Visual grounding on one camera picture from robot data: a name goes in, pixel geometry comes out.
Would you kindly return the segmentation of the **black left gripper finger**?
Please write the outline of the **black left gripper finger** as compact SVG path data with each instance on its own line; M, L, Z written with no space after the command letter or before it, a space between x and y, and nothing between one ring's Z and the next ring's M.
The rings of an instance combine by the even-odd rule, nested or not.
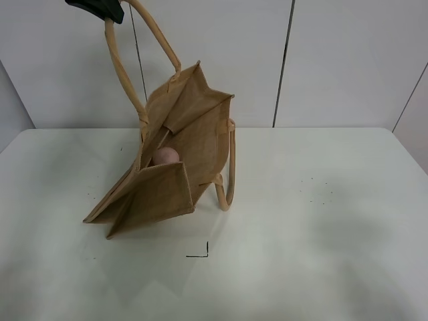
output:
M109 18L115 23L122 23L124 11L119 0L65 0L68 5L87 11L101 20Z

